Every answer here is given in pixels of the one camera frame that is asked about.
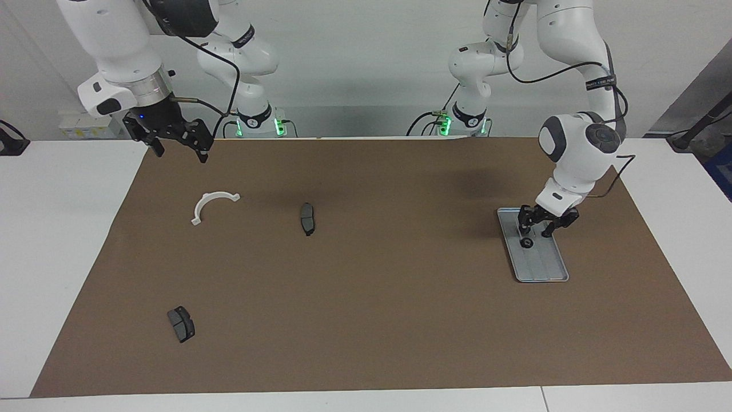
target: small black object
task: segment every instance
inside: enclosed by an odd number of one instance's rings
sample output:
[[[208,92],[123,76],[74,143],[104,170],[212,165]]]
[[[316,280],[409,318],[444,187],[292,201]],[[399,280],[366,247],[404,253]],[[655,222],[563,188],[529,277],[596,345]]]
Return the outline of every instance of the small black object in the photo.
[[[31,144],[31,141],[26,139],[22,134],[18,133],[21,140],[10,137],[9,134],[5,133],[5,130],[0,128],[0,142],[2,143],[2,150],[0,150],[0,156],[20,156],[26,151],[26,147]]]
[[[188,311],[183,306],[178,306],[169,311],[168,319],[171,321],[173,330],[176,332],[176,336],[178,336],[178,340],[181,343],[195,336],[193,320],[191,320]]]
[[[300,223],[302,223],[305,236],[311,236],[315,233],[315,216],[313,206],[310,203],[302,205],[302,209],[300,210]]]
[[[534,247],[534,241],[530,238],[521,239],[521,247],[524,249],[531,249]]]

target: metal tray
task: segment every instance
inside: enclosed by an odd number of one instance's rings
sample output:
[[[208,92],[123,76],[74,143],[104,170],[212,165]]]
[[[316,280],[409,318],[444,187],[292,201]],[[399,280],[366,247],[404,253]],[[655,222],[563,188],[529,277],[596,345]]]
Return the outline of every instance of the metal tray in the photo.
[[[544,238],[541,232],[548,223],[543,222],[531,228],[526,237],[534,241],[534,247],[521,247],[524,238],[518,231],[519,207],[498,209],[498,220],[501,222],[508,253],[511,256],[516,279],[524,283],[566,282],[569,280],[567,268],[559,253],[554,238]]]

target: black strap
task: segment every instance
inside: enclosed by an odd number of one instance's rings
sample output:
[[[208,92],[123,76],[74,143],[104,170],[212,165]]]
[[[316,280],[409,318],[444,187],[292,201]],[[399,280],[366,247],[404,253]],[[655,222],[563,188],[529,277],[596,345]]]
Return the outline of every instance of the black strap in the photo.
[[[471,116],[470,114],[463,113],[458,109],[458,104],[456,103],[452,107],[452,113],[455,115],[455,118],[460,120],[462,123],[465,123],[465,126],[467,128],[475,128],[480,124],[480,121],[483,120],[485,117],[485,112],[487,110],[484,110],[481,114],[478,114],[477,116]]]
[[[235,48],[242,48],[254,38],[254,26],[249,25],[249,30],[244,33],[237,41],[231,43]]]
[[[596,78],[585,83],[587,91],[601,89],[603,87],[612,87],[618,84],[618,78],[613,74],[606,77]]]
[[[272,105],[267,104],[267,110],[257,114],[256,116],[247,116],[239,113],[239,118],[250,129],[259,129],[264,122],[272,115]]]

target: brown paper mat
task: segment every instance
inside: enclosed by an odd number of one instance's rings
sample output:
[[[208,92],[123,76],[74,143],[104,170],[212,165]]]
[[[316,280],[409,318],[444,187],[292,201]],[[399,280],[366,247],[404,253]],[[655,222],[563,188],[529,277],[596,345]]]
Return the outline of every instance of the brown paper mat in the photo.
[[[568,283],[514,280],[496,209],[550,176],[535,139],[219,141],[206,165],[167,150],[145,157],[33,397],[732,380],[623,185],[558,231]],[[212,191],[242,200],[194,227]]]

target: black stand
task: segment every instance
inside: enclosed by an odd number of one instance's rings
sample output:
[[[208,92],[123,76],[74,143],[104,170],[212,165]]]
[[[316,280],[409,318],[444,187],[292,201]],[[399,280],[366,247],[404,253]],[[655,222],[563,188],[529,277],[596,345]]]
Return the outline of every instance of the black stand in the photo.
[[[26,147],[31,144],[31,141],[28,139],[17,140],[10,137],[10,135],[1,128],[0,141],[3,145],[3,149],[0,151],[0,156],[20,156],[26,151]]]
[[[704,130],[713,121],[715,121],[729,106],[732,106],[732,92],[726,95],[725,98],[722,99],[722,101],[717,103],[717,105],[712,110],[710,110],[709,113],[706,114],[706,116],[702,117],[702,119],[699,120],[697,124],[690,128],[686,134],[684,134],[677,140],[672,141],[671,148],[673,148],[673,151],[679,153],[686,152],[686,149],[689,148],[689,144],[691,143],[691,141],[694,140],[694,138],[698,136],[702,130]]]

